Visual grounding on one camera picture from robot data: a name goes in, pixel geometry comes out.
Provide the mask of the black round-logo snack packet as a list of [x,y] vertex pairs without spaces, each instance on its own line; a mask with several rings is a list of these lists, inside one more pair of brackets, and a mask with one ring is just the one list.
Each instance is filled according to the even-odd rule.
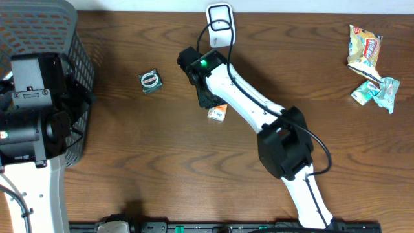
[[138,80],[145,94],[153,93],[163,86],[162,79],[156,69],[138,75]]

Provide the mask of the orange candy packet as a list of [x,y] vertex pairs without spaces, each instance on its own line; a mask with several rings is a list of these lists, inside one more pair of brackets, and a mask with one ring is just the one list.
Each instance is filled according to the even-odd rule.
[[219,105],[208,110],[208,118],[222,122],[226,117],[228,105]]

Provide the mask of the large yellow snack bag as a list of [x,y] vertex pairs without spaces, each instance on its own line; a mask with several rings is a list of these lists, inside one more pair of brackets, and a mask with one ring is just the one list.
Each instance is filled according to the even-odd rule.
[[349,25],[349,39],[348,68],[372,82],[382,83],[376,64],[383,36]]

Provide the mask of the teal candy packet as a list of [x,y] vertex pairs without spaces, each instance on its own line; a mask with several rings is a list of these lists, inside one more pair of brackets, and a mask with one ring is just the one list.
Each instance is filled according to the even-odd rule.
[[375,84],[366,81],[351,93],[351,97],[360,105],[366,105],[379,91],[380,89]]

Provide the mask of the light green snack packet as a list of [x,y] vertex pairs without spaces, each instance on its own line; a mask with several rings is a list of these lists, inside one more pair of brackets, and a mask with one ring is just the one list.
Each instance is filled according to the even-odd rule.
[[380,83],[380,91],[373,99],[379,107],[386,108],[389,114],[393,113],[395,106],[395,95],[400,86],[400,82],[392,77],[383,77]]

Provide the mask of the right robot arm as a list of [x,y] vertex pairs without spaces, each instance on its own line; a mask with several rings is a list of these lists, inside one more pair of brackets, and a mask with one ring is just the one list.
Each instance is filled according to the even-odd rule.
[[300,225],[326,229],[333,221],[316,184],[312,152],[317,136],[307,128],[303,113],[285,109],[244,80],[220,52],[201,54],[193,47],[179,53],[177,65],[196,88],[203,108],[230,105],[257,135],[259,160],[282,180],[295,204]]

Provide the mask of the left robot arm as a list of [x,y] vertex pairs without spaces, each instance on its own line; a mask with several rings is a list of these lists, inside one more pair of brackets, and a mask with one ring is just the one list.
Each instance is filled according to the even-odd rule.
[[96,100],[66,54],[11,58],[11,106],[1,112],[1,191],[14,232],[69,232],[65,154],[85,136],[75,124]]

